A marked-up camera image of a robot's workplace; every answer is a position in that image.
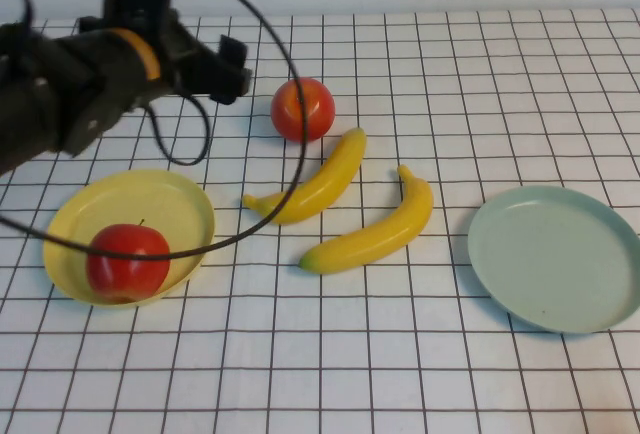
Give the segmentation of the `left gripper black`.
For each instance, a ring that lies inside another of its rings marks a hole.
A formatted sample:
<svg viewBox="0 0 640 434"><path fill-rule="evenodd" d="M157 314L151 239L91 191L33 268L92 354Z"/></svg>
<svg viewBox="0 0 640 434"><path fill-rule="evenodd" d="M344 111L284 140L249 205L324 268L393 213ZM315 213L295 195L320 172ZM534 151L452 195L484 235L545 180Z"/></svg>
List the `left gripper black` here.
<svg viewBox="0 0 640 434"><path fill-rule="evenodd" d="M196 95L208 95L220 104L233 104L245 96L253 72L244 68L248 47L221 35L218 54L231 67L219 67L217 55L181 23L176 9L170 9L160 31L161 51L172 70L173 84Z"/></svg>

